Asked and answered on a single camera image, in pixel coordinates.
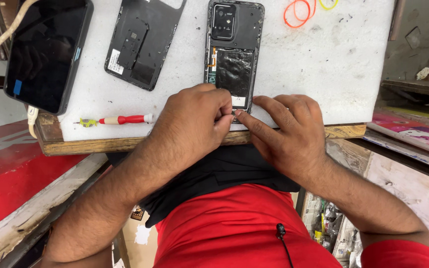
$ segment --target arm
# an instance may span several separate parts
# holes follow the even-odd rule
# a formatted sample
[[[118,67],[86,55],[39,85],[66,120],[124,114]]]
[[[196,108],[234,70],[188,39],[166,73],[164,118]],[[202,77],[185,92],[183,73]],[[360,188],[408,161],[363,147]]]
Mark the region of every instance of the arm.
[[[388,239],[429,246],[428,229],[406,204],[325,154],[324,123],[316,101],[305,95],[279,95],[259,96],[253,103],[280,127],[275,131],[246,112],[235,112],[261,155],[308,191],[336,204],[361,231],[364,247]]]
[[[134,206],[218,148],[231,110],[231,94],[212,84],[170,96],[150,135],[60,218],[42,267],[111,267],[111,242]]]

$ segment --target yellow rubber band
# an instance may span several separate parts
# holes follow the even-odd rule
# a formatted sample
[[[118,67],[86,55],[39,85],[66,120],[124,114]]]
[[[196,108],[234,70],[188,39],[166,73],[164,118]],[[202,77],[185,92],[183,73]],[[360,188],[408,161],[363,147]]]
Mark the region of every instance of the yellow rubber band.
[[[324,8],[325,10],[330,10],[330,9],[335,8],[335,6],[337,6],[337,2],[338,2],[338,0],[335,0],[334,5],[333,5],[332,7],[330,7],[330,8],[327,8],[327,7],[325,7],[325,6],[324,6],[324,4],[322,3],[322,0],[319,0],[319,4],[320,4],[320,6],[322,6],[322,8]]]

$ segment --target rubber band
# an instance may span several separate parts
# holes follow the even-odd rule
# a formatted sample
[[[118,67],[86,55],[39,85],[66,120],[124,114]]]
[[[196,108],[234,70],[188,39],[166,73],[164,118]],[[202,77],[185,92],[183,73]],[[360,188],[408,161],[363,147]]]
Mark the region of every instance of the rubber band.
[[[337,6],[337,2],[338,2],[338,0],[335,0],[335,3],[334,3],[334,5],[332,6],[332,7],[330,7],[330,8],[326,8],[325,6],[324,6],[324,4],[322,3],[322,0],[319,0],[319,4],[325,9],[325,10],[331,10],[331,9],[333,9],[333,8],[335,8],[335,6]]]
[[[307,18],[307,19],[305,19],[305,20],[301,20],[300,18],[298,18],[297,17],[297,14],[295,14],[295,5],[294,5],[294,16],[295,16],[295,18],[298,20],[298,21],[306,21],[306,20],[310,20],[310,19],[312,19],[312,17],[314,16],[314,14],[316,13],[316,7],[317,7],[317,0],[314,0],[314,12],[312,13],[312,15],[309,17],[309,18]]]
[[[287,10],[289,9],[289,7],[290,6],[292,6],[292,5],[294,5],[296,2],[298,2],[298,1],[301,1],[301,2],[304,2],[304,3],[306,3],[306,5],[307,5],[307,19],[304,21],[304,22],[302,22],[300,25],[298,25],[298,26],[292,26],[291,24],[289,24],[289,22],[287,21],[287,19],[286,19],[286,13],[287,13]],[[295,0],[294,2],[292,2],[292,3],[290,3],[287,7],[286,7],[286,9],[284,10],[284,22],[289,26],[289,27],[291,27],[291,28],[299,28],[299,27],[301,27],[302,25],[304,25],[304,24],[306,24],[306,22],[307,22],[307,20],[309,19],[309,16],[310,16],[310,5],[309,5],[309,3],[306,1],[306,0]]]

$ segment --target phone screen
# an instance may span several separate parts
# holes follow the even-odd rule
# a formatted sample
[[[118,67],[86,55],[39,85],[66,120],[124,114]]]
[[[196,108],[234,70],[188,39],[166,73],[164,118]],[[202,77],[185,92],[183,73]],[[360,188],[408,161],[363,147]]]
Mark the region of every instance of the phone screen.
[[[60,110],[86,9],[85,0],[44,0],[29,7],[13,38],[8,95],[50,113]]]

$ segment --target disassembled smartphone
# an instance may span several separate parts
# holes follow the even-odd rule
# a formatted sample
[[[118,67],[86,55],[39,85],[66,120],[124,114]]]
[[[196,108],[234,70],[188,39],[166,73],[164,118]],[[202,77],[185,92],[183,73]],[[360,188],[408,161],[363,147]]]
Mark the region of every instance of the disassembled smartphone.
[[[205,82],[230,91],[233,114],[236,109],[251,113],[263,22],[264,6],[258,3],[208,4]]]

